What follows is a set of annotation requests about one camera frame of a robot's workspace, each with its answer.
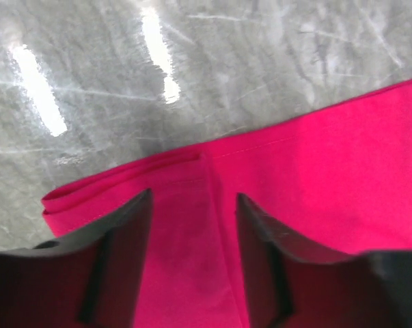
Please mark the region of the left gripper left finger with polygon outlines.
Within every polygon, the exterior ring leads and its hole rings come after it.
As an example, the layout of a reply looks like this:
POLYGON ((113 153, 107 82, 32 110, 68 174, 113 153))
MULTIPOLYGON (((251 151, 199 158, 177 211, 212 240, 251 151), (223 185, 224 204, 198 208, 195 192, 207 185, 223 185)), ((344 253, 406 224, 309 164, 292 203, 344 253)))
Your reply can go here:
POLYGON ((0 251, 0 327, 130 327, 152 193, 32 249, 0 251))

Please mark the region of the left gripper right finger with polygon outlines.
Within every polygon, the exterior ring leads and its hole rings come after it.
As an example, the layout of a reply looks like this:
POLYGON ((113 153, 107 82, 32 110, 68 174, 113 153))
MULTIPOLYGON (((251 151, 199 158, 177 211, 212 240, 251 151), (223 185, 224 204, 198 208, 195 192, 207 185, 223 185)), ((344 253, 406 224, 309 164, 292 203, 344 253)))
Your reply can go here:
POLYGON ((250 327, 412 327, 412 251, 349 255, 236 203, 250 327))

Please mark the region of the pink t shirt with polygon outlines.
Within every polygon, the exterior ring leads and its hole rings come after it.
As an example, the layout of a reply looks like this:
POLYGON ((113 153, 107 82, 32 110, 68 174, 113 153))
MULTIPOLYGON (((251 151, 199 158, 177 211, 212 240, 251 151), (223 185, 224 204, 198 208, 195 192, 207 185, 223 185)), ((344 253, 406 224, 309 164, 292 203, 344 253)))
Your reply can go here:
POLYGON ((57 236, 154 194, 136 327, 250 327, 236 196, 342 251, 412 250, 412 80, 259 131, 71 182, 42 198, 57 236))

